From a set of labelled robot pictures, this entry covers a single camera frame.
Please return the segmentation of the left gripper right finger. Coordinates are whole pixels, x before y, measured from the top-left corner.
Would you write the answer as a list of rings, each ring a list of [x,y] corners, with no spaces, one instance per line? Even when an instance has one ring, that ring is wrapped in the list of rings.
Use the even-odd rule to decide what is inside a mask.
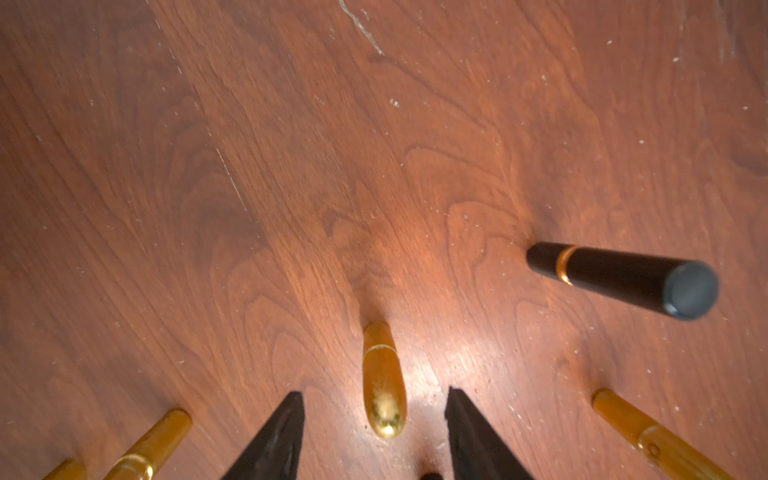
[[[462,389],[449,388],[445,419],[456,480],[533,480]]]

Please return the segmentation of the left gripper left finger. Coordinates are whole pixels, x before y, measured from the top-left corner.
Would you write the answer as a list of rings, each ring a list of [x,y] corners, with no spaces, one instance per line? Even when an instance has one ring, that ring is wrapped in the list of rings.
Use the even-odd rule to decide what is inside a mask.
[[[296,480],[304,423],[303,395],[291,391],[222,480]]]

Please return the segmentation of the gold lipstick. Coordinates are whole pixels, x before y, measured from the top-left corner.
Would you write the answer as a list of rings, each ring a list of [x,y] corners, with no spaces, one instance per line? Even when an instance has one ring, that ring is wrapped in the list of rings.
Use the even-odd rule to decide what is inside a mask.
[[[86,467],[79,461],[67,459],[50,471],[43,480],[87,480]]]
[[[733,479],[733,476],[610,389],[592,397],[597,414],[671,479]]]
[[[385,321],[363,332],[362,384],[364,407],[372,430],[392,439],[407,420],[407,394],[397,348]]]

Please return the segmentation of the gold lipstick cap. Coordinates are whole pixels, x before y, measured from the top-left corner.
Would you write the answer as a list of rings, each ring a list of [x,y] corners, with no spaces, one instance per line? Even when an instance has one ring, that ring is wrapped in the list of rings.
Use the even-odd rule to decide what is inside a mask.
[[[174,453],[193,425],[183,409],[169,410],[123,454],[105,480],[151,480]]]

